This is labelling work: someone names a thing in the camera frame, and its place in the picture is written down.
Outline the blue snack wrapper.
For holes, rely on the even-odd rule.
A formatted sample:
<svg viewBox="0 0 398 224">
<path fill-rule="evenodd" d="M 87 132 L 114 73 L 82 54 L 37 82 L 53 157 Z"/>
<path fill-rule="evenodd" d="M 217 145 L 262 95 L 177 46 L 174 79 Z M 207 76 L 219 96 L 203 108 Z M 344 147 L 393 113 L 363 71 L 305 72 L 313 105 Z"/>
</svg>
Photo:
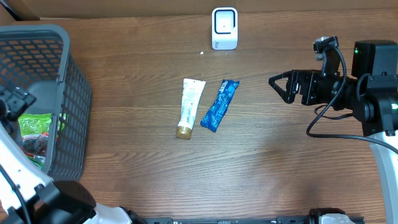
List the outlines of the blue snack wrapper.
<svg viewBox="0 0 398 224">
<path fill-rule="evenodd" d="M 201 126 L 216 132 L 224 115 L 226 114 L 229 104 L 231 103 L 234 93 L 238 88 L 240 81 L 223 80 L 218 90 L 217 97 L 210 109 L 201 120 Z"/>
</svg>

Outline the white cream tube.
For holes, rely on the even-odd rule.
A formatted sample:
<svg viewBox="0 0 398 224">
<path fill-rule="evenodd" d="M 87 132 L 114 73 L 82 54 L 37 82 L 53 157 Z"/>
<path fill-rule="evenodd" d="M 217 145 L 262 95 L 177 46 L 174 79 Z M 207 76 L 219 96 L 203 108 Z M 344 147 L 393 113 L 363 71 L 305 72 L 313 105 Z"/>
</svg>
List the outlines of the white cream tube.
<svg viewBox="0 0 398 224">
<path fill-rule="evenodd" d="M 177 125 L 176 137 L 190 139 L 197 117 L 198 105 L 205 88 L 206 81 L 183 79 L 180 120 Z"/>
</svg>

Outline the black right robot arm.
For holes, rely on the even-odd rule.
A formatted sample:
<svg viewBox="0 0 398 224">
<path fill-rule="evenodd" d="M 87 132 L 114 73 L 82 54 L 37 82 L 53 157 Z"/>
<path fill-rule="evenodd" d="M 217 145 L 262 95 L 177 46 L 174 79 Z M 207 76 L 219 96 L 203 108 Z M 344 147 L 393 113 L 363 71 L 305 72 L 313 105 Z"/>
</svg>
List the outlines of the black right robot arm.
<svg viewBox="0 0 398 224">
<path fill-rule="evenodd" d="M 369 143 L 379 171 L 386 222 L 397 223 L 397 43 L 357 41 L 351 75 L 338 46 L 335 36 L 317 39 L 313 50 L 323 62 L 321 69 L 289 70 L 271 77 L 269 84 L 287 104 L 301 94 L 303 105 L 316 107 L 308 136 Z M 350 110 L 349 116 L 362 125 L 362 135 L 311 133 L 329 108 Z"/>
</svg>

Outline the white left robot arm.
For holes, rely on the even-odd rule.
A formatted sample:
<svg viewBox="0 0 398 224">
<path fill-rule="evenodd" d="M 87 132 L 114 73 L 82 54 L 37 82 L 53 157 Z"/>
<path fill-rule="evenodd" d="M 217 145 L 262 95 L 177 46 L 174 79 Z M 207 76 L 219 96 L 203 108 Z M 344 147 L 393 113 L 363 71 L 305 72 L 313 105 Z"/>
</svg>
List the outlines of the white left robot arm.
<svg viewBox="0 0 398 224">
<path fill-rule="evenodd" d="M 15 87 L 1 87 L 1 205 L 5 223 L 144 223 L 132 210 L 96 203 L 73 180 L 55 181 L 43 173 L 8 133 L 10 123 L 35 97 Z"/>
</svg>

